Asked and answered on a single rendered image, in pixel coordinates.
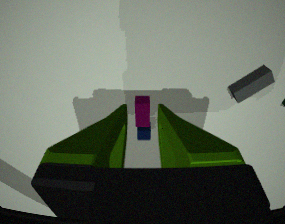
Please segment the magenta rectangular block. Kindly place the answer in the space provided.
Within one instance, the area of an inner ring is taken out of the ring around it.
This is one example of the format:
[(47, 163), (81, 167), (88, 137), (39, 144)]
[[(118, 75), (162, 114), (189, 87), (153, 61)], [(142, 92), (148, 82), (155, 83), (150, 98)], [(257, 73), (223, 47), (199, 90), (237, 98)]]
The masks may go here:
[(150, 96), (135, 96), (136, 127), (150, 127)]

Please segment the small dark blue block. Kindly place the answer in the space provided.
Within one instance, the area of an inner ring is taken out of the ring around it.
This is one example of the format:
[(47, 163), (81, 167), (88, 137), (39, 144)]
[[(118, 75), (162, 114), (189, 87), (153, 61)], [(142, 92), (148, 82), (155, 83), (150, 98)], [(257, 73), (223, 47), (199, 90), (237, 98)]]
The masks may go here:
[(137, 140), (151, 139), (151, 124), (150, 127), (137, 127)]

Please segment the dark grey rectangular bar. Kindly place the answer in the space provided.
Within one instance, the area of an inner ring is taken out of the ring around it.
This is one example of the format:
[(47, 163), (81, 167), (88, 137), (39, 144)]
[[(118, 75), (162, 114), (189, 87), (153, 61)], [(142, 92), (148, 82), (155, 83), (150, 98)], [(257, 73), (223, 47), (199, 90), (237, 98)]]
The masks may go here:
[(272, 70), (262, 65), (228, 88), (235, 100), (240, 103), (274, 82)]

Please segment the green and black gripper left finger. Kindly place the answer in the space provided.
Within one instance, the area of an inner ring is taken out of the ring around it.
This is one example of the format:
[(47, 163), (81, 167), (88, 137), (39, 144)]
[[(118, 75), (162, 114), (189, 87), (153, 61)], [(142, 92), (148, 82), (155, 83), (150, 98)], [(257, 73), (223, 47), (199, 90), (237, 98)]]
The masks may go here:
[(124, 168), (127, 125), (127, 104), (122, 104), (106, 118), (47, 148), (40, 164)]

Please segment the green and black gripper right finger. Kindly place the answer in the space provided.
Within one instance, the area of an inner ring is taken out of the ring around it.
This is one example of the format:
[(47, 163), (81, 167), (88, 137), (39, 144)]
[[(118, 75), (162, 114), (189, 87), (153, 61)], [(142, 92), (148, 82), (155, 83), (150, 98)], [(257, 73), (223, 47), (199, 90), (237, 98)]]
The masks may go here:
[(237, 147), (178, 117), (163, 104), (158, 104), (157, 122), (161, 168), (246, 164)]

